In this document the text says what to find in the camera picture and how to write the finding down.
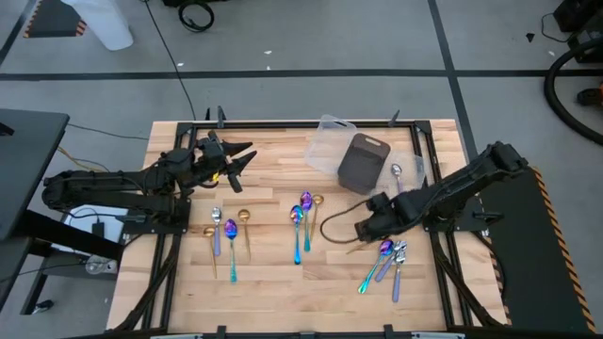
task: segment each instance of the black case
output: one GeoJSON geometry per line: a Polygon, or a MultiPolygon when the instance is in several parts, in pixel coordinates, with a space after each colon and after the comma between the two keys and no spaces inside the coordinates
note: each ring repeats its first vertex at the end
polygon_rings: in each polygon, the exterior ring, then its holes
{"type": "Polygon", "coordinates": [[[339,184],[353,192],[368,194],[377,184],[390,149],[387,143],[374,137],[355,135],[337,170],[339,184]]]}

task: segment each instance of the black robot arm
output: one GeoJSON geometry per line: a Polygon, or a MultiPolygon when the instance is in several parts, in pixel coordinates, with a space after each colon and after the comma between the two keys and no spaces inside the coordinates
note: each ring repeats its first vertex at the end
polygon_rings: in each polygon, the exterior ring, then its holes
{"type": "Polygon", "coordinates": [[[220,141],[210,131],[197,141],[195,148],[162,153],[152,166],[141,171],[63,171],[44,179],[42,200],[48,207],[63,212],[82,204],[96,204],[140,211],[156,223],[173,224],[186,215],[182,209],[195,186],[211,188],[219,175],[226,175],[233,190],[240,192],[237,176],[256,151],[234,160],[230,156],[252,145],[220,141]],[[195,149],[202,152],[197,159],[195,149]],[[180,189],[178,194],[174,193],[176,188],[180,189]]]}
{"type": "Polygon", "coordinates": [[[488,145],[467,166],[455,171],[439,183],[389,199],[385,193],[371,197],[367,208],[370,218],[354,225],[361,241],[373,241],[401,234],[418,223],[454,220],[466,201],[490,184],[521,174],[528,161],[510,144],[498,141],[488,145]]]}

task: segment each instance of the butcher block tabletop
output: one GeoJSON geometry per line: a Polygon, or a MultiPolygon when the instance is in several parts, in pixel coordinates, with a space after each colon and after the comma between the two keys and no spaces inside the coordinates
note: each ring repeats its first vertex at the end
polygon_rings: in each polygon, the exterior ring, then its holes
{"type": "MultiPolygon", "coordinates": [[[[173,148],[177,123],[154,123],[145,167],[152,165],[161,152],[173,148]]],[[[456,123],[431,120],[431,125],[440,170],[442,176],[447,176],[465,165],[456,123]]],[[[377,261],[378,244],[347,254],[359,243],[328,242],[320,235],[318,225],[329,215],[366,197],[348,191],[333,176],[305,164],[304,151],[315,131],[315,128],[217,130],[218,136],[229,142],[252,141],[253,146],[246,152],[257,151],[257,156],[239,178],[241,193],[235,193],[226,178],[221,177],[216,188],[197,187],[190,196],[189,229],[180,247],[170,333],[216,332],[218,325],[226,326],[228,332],[382,331],[384,324],[392,324],[394,331],[446,328],[430,238],[420,226],[393,237],[408,243],[406,262],[401,266],[399,302],[392,302],[394,268],[381,282],[373,279],[364,295],[358,293],[359,285],[377,261]],[[301,264],[295,265],[295,229],[289,211],[300,202],[304,190],[322,195],[324,203],[318,209],[310,252],[303,251],[301,224],[301,264]],[[214,226],[211,210],[215,206],[222,210],[222,251],[216,258],[217,279],[211,266],[210,243],[203,237],[203,229],[214,226]],[[251,213],[248,221],[251,260],[246,252],[243,223],[237,218],[241,209],[251,213]],[[228,218],[234,219],[239,229],[235,240],[236,283],[230,282],[229,240],[223,234],[223,222],[228,218]]],[[[392,152],[413,153],[408,128],[363,128],[358,132],[387,142],[392,152]]],[[[422,143],[423,153],[427,153],[422,143]]],[[[429,162],[425,164],[431,182],[429,162]]],[[[325,233],[337,239],[354,238],[354,222],[368,216],[369,212],[361,206],[327,223],[325,233]]],[[[155,241],[156,235],[143,235],[125,250],[107,322],[109,329],[125,319],[147,288],[155,241]]],[[[472,234],[457,233],[456,244],[466,284],[490,314],[505,323],[490,252],[472,234]]],[[[166,241],[166,254],[169,247],[170,237],[166,241]]],[[[452,284],[449,286],[455,320],[460,323],[459,302],[452,284]]],[[[163,290],[159,290],[154,326],[159,323],[162,301],[163,290]]]]}

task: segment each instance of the gray floor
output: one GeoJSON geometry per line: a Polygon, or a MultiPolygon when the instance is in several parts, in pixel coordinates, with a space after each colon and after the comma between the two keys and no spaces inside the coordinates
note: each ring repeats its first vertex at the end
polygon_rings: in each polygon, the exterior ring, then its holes
{"type": "MultiPolygon", "coordinates": [[[[17,22],[25,0],[5,0],[0,43],[17,22]]],[[[24,39],[23,31],[0,65],[0,73],[172,72],[149,15],[139,1],[119,1],[135,38],[123,51],[108,52],[87,30],[80,38],[24,39]]],[[[540,34],[540,18],[558,0],[437,0],[457,70],[545,70],[567,50],[540,34]],[[527,33],[536,36],[533,42],[527,33]]],[[[216,25],[192,34],[176,10],[158,0],[151,7],[179,68],[198,71],[330,69],[444,70],[427,0],[254,0],[212,4],[216,25]]],[[[553,21],[547,31],[562,37],[553,21]]],[[[583,68],[570,62],[566,68],[583,68]]],[[[600,79],[558,80],[560,97],[576,116],[603,131],[596,109],[573,103],[579,89],[600,79]]],[[[603,149],[561,124],[542,95],[542,78],[460,78],[461,92],[478,150],[501,139],[538,166],[547,182],[580,282],[597,324],[603,323],[603,231],[597,222],[598,180],[603,149]]],[[[222,105],[229,119],[458,119],[446,77],[347,76],[186,79],[201,117],[222,105]]],[[[68,113],[73,123],[119,134],[148,136],[152,121],[188,120],[190,111],[177,80],[0,81],[0,106],[68,113]]],[[[142,165],[144,141],[121,140],[68,128],[61,146],[73,156],[110,169],[142,165]]],[[[62,155],[47,174],[72,169],[62,155]]],[[[40,201],[32,209],[54,217],[40,201]]],[[[29,258],[24,269],[36,267],[29,258]]],[[[33,276],[23,276],[0,313],[7,337],[56,338],[99,332],[105,327],[113,285],[52,278],[43,291],[57,302],[35,316],[18,312],[33,276]]]]}

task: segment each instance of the spoon handle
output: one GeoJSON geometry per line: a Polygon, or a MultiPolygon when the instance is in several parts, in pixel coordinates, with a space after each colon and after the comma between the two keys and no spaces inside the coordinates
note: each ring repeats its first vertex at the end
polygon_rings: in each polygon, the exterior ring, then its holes
{"type": "Polygon", "coordinates": [[[218,223],[214,232],[214,254],[220,256],[220,225],[218,223]]]}
{"type": "Polygon", "coordinates": [[[396,267],[396,279],[394,280],[394,294],[392,300],[398,302],[399,299],[399,265],[396,267]]]}
{"type": "Polygon", "coordinates": [[[303,250],[310,251],[310,230],[308,228],[308,212],[304,212],[305,216],[305,237],[303,239],[303,250]]]}
{"type": "Polygon", "coordinates": [[[295,265],[302,263],[302,256],[300,255],[300,223],[295,223],[295,265]]]}
{"type": "Polygon", "coordinates": [[[314,218],[312,218],[312,228],[310,229],[310,241],[314,240],[314,227],[317,225],[318,205],[314,209],[314,218]]]}
{"type": "Polygon", "coordinates": [[[382,259],[383,259],[383,256],[380,255],[379,260],[377,260],[377,263],[375,264],[375,266],[373,266],[373,268],[370,270],[370,272],[368,272],[368,275],[367,275],[367,278],[365,279],[365,281],[360,285],[360,287],[358,287],[358,293],[365,294],[365,292],[367,291],[367,288],[368,288],[368,284],[370,283],[370,279],[373,277],[373,273],[375,273],[375,269],[377,269],[377,266],[381,263],[382,259]]]}
{"type": "Polygon", "coordinates": [[[396,182],[398,183],[398,194],[400,194],[404,189],[402,189],[402,178],[399,175],[396,176],[396,182]]]}
{"type": "Polygon", "coordinates": [[[252,247],[249,244],[249,232],[247,232],[248,228],[247,228],[247,221],[245,221],[243,223],[243,228],[245,228],[245,245],[247,245],[247,259],[249,259],[249,261],[252,260],[252,247]]]}
{"type": "Polygon", "coordinates": [[[235,240],[230,239],[230,282],[236,283],[235,240]]]}
{"type": "Polygon", "coordinates": [[[383,280],[385,273],[387,273],[387,270],[389,269],[389,267],[392,266],[392,264],[394,263],[395,257],[396,257],[396,254],[392,254],[392,256],[390,256],[389,259],[387,259],[385,264],[383,264],[383,266],[381,267],[381,270],[379,270],[379,273],[377,273],[377,277],[375,277],[375,282],[378,283],[381,280],[383,280]]]}
{"type": "Polygon", "coordinates": [[[209,248],[211,249],[209,256],[211,257],[211,266],[214,268],[214,279],[217,279],[218,271],[216,269],[216,257],[214,256],[214,239],[209,239],[209,248]]]}

